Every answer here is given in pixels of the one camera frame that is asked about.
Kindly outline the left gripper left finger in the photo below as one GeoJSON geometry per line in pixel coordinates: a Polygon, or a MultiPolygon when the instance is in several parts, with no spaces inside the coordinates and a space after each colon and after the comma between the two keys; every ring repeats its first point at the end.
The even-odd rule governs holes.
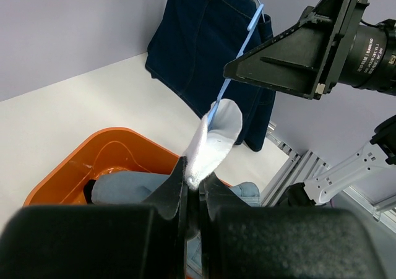
{"type": "Polygon", "coordinates": [[[1,235],[2,278],[184,278],[186,159],[136,205],[30,205],[1,235]]]}

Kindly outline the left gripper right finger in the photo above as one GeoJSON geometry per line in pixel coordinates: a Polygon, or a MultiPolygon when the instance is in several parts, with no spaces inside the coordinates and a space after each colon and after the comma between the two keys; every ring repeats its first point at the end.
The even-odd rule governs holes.
{"type": "Polygon", "coordinates": [[[199,186],[204,278],[382,278],[368,231],[351,212],[251,207],[214,174],[199,186]]]}

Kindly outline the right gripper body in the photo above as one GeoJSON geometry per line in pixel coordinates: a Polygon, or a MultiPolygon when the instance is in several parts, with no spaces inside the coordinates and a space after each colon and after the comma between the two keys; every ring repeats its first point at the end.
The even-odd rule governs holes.
{"type": "Polygon", "coordinates": [[[314,8],[317,15],[332,22],[323,62],[316,82],[316,94],[328,94],[337,84],[368,0],[320,0],[314,8]]]}

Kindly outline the dark blue denim garment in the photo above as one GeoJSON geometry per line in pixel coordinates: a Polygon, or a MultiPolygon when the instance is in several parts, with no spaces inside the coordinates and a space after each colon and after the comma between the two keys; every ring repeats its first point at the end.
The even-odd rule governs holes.
{"type": "Polygon", "coordinates": [[[146,69],[203,116],[223,85],[224,66],[273,36],[269,15],[248,32],[256,9],[253,0],[167,0],[146,69]]]}

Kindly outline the black skirt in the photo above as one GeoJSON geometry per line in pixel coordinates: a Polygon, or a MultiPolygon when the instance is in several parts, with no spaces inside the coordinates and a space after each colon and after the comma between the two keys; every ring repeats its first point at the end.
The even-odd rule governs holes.
{"type": "Polygon", "coordinates": [[[84,193],[85,201],[87,204],[93,204],[92,191],[93,191],[93,187],[94,187],[95,183],[96,183],[95,179],[90,179],[89,181],[87,181],[87,183],[85,184],[85,186],[83,188],[83,193],[84,193]]]}

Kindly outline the white garment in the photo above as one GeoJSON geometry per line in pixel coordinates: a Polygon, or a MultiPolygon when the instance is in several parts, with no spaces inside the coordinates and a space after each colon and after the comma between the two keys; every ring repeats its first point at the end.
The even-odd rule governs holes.
{"type": "Polygon", "coordinates": [[[184,181],[196,191],[199,184],[226,158],[233,148],[243,126],[243,115],[238,105],[230,99],[220,100],[211,121],[205,114],[183,153],[187,163],[184,181]]]}

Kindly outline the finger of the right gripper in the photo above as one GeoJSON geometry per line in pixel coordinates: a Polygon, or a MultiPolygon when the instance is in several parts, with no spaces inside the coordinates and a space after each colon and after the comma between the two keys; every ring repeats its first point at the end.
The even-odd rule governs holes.
{"type": "Polygon", "coordinates": [[[308,100],[328,44],[328,17],[305,8],[297,24],[225,65],[223,76],[308,100]]]}

